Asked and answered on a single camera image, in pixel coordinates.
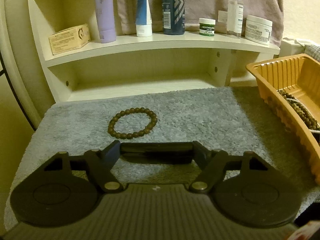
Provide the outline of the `orange plastic tray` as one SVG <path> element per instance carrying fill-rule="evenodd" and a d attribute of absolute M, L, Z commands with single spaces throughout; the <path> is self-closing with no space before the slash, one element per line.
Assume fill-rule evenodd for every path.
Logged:
<path fill-rule="evenodd" d="M 279 93 L 294 96 L 319 121 L 319 62 L 306 54 L 279 57 L 250 63 L 246 69 L 256 78 L 260 97 L 280 117 L 310 166 L 319 184 L 319 138 L 311 133 L 303 119 Z"/>

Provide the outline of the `grey fluffy mat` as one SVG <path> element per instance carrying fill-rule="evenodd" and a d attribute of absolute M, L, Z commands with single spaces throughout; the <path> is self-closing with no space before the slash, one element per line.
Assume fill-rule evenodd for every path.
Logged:
<path fill-rule="evenodd" d="M 59 151 L 81 155 L 112 142 L 107 128 L 120 111 L 145 107 L 158 122 L 138 142 L 199 141 L 232 155 L 253 151 L 299 188 L 305 211 L 319 196 L 294 136 L 255 87 L 192 89 L 123 98 L 56 103 L 48 109 L 17 169 L 12 187 Z"/>

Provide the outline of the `cream wooden shelf unit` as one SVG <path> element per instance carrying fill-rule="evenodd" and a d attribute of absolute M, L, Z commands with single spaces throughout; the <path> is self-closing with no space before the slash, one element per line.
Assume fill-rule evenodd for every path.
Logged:
<path fill-rule="evenodd" d="M 28 4 L 37 53 L 56 102 L 253 86 L 255 78 L 246 70 L 247 64 L 280 52 L 274 44 L 192 32 L 150 37 L 120 34 L 113 42 L 100 43 L 94 0 L 28 0 Z M 89 25 L 91 41 L 54 55 L 50 35 L 83 23 Z"/>

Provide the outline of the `small cardboard box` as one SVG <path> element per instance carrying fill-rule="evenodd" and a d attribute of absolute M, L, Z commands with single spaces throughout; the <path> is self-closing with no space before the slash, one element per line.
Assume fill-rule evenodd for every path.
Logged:
<path fill-rule="evenodd" d="M 70 27 L 49 36 L 53 55 L 82 48 L 90 41 L 88 24 Z"/>

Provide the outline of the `small green label jar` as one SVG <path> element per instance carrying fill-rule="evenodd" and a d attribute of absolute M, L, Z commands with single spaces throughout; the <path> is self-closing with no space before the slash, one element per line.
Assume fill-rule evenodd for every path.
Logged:
<path fill-rule="evenodd" d="M 199 18 L 199 34 L 202 36 L 214 36 L 215 20 L 210 18 Z"/>

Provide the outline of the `white quilted pillow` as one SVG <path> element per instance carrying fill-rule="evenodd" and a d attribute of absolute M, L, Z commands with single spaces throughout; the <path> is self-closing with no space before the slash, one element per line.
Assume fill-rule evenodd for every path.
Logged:
<path fill-rule="evenodd" d="M 302 38 L 288 38 L 281 40 L 279 57 L 302 54 L 306 46 L 319 46 L 319 43 Z"/>

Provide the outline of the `white cream jar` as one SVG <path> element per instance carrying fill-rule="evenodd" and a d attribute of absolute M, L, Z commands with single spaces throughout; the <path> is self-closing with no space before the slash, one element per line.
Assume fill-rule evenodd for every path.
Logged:
<path fill-rule="evenodd" d="M 263 45 L 269 45 L 273 22 L 264 18 L 248 15 L 245 38 Z"/>

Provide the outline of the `clear spray bottle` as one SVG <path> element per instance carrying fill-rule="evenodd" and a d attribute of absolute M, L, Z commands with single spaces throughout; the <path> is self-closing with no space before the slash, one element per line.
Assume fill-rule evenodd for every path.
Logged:
<path fill-rule="evenodd" d="M 244 3 L 242 0 L 228 0 L 227 8 L 227 34 L 241 37 L 244 14 Z"/>

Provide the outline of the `white blue tube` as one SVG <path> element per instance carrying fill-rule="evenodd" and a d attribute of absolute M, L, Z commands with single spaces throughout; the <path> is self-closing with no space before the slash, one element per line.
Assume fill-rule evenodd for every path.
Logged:
<path fill-rule="evenodd" d="M 149 0 L 137 0 L 136 34 L 138 37 L 149 37 L 152 35 Z"/>

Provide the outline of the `grey woven pillow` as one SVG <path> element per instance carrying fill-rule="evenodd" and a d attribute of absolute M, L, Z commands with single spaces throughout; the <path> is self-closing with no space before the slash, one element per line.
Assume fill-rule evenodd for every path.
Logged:
<path fill-rule="evenodd" d="M 307 44 L 304 53 L 320 62 L 320 46 L 315 44 Z"/>

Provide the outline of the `pink hanging towel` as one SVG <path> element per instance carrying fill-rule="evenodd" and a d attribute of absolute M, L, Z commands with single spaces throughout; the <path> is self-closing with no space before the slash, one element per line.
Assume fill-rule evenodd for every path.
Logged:
<path fill-rule="evenodd" d="M 280 45 L 284 31 L 284 0 L 242 0 L 244 18 L 248 15 L 272 21 L 271 43 Z M 185 0 L 185 29 L 197 31 L 200 18 L 217 19 L 220 11 L 227 11 L 228 0 Z M 163 30 L 162 0 L 149 0 L 154 32 Z M 117 0 L 121 30 L 124 35 L 136 33 L 137 0 Z"/>

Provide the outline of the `lavender tube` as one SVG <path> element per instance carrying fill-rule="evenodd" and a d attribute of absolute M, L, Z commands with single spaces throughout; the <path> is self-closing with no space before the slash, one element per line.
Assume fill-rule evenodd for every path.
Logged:
<path fill-rule="evenodd" d="M 100 42 L 113 42 L 116 40 L 113 0 L 94 1 Z"/>

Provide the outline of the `dark blue spray bottle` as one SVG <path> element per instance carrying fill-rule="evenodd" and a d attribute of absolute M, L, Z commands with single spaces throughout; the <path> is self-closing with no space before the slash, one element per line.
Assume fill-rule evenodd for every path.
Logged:
<path fill-rule="evenodd" d="M 162 0 L 163 33 L 183 35 L 185 32 L 185 0 Z"/>

